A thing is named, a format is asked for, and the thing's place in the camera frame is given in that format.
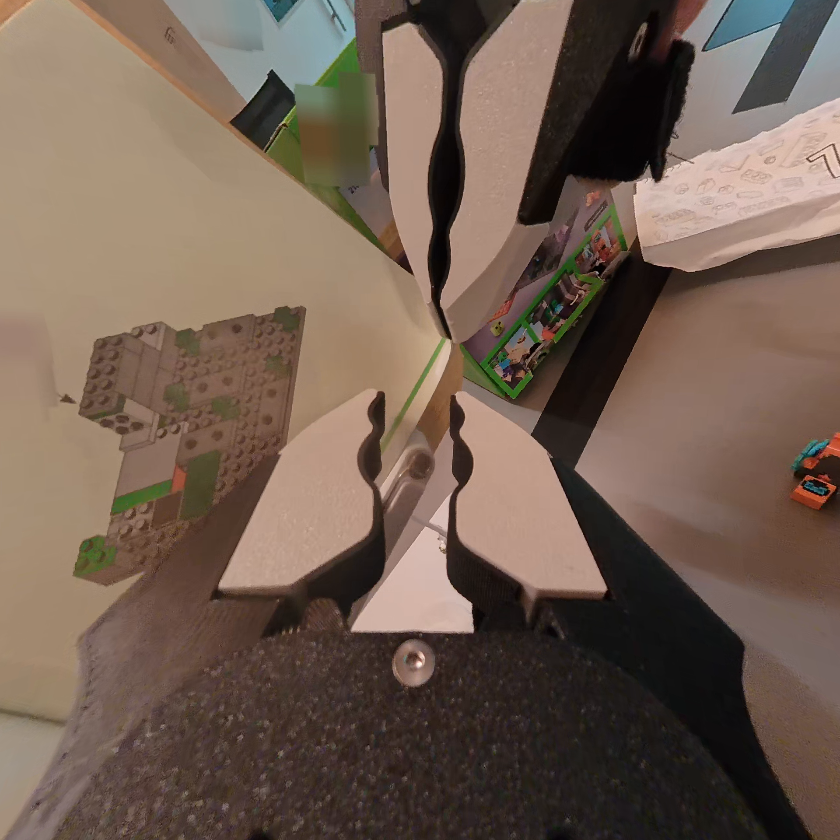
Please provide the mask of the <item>person's right hand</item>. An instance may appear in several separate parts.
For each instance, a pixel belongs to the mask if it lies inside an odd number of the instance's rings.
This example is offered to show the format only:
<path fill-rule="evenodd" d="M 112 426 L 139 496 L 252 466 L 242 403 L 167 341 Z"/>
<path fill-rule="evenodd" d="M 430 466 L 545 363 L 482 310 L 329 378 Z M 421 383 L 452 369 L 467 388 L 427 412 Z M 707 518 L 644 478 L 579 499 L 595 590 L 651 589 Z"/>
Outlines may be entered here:
<path fill-rule="evenodd" d="M 697 19 L 707 1 L 678 1 L 670 11 L 663 27 L 661 40 L 670 42 L 681 39 L 688 27 Z"/>

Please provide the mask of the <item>green toy set box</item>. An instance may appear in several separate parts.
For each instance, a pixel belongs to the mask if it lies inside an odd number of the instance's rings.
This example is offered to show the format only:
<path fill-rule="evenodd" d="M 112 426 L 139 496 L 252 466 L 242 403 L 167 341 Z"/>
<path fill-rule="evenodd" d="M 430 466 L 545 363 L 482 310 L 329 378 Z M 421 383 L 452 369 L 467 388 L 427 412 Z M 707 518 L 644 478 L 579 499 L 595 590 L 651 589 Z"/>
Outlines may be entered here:
<path fill-rule="evenodd" d="M 338 54 L 316 85 L 333 88 L 344 73 L 360 72 L 355 38 Z M 303 183 L 303 160 L 294 106 L 283 114 L 266 146 L 268 156 Z M 338 188 L 307 185 L 358 233 L 411 273 L 396 231 L 390 199 L 371 148 L 366 185 Z M 515 400 L 562 338 L 628 256 L 612 194 L 588 192 L 558 230 L 537 247 L 498 309 L 460 345 L 465 377 L 502 398 Z"/>

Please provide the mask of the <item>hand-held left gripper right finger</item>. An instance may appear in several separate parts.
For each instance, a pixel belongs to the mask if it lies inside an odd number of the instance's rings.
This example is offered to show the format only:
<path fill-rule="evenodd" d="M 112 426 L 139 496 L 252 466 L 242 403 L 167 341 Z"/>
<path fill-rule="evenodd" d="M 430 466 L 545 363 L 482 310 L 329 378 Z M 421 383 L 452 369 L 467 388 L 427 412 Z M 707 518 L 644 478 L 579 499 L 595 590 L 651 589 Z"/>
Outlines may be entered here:
<path fill-rule="evenodd" d="M 450 403 L 448 579 L 478 613 L 605 599 L 607 585 L 548 452 L 466 392 Z"/>

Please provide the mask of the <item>white printed paper bag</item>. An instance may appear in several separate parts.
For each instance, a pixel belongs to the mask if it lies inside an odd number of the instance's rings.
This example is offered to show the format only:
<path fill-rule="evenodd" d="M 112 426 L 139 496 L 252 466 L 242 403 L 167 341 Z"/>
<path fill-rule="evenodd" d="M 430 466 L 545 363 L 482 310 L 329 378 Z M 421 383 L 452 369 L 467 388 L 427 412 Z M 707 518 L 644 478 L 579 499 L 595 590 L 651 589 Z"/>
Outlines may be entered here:
<path fill-rule="evenodd" d="M 637 183 L 648 264 L 685 272 L 839 233 L 839 100 Z"/>

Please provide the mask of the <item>brick building instruction booklet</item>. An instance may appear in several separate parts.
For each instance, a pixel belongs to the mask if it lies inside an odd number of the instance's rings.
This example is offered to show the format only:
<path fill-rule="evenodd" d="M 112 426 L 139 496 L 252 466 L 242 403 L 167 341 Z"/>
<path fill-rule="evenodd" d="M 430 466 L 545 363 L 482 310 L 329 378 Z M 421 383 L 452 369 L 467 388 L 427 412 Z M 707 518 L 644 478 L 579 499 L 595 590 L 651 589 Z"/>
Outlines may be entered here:
<path fill-rule="evenodd" d="M 127 588 L 71 576 L 119 473 L 60 401 L 95 340 L 303 306 L 290 438 L 383 391 L 385 470 L 443 344 L 411 275 L 80 2 L 7 15 L 1 59 L 2 710 L 63 721 L 77 639 Z"/>

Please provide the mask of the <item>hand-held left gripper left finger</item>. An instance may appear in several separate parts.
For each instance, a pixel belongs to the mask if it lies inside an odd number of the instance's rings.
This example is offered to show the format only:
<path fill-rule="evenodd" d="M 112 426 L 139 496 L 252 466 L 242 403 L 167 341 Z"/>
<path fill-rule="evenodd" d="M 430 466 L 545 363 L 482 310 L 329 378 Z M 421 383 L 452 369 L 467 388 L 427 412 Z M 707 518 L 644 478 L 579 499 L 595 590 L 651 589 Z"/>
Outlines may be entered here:
<path fill-rule="evenodd" d="M 272 597 L 300 612 L 329 599 L 344 616 L 384 572 L 385 394 L 364 390 L 280 453 L 217 592 Z"/>

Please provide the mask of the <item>orange toy brick figure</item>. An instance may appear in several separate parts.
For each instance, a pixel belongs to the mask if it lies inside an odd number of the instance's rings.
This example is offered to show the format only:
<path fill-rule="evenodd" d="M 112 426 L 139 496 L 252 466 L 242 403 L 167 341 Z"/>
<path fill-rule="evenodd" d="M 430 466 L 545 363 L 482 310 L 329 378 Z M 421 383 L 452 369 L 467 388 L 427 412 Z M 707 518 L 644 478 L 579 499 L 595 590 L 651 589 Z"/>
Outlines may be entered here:
<path fill-rule="evenodd" d="M 837 496 L 839 488 L 839 433 L 813 440 L 803 447 L 791 469 L 797 484 L 790 499 L 813 510 L 821 510 Z"/>

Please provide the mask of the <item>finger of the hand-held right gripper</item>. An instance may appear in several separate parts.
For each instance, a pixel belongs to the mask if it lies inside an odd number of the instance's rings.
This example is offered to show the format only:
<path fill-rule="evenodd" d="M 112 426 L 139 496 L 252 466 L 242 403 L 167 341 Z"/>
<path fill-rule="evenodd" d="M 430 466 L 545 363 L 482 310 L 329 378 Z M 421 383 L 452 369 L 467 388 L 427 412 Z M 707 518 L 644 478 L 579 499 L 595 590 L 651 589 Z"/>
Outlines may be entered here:
<path fill-rule="evenodd" d="M 519 2 L 469 56 L 458 114 L 464 185 L 443 286 L 455 343 L 490 320 L 550 231 L 518 213 L 572 6 Z"/>
<path fill-rule="evenodd" d="M 420 25 L 385 28 L 382 50 L 393 215 L 422 300 L 441 333 L 453 340 L 442 297 L 461 187 L 455 138 L 460 68 Z"/>

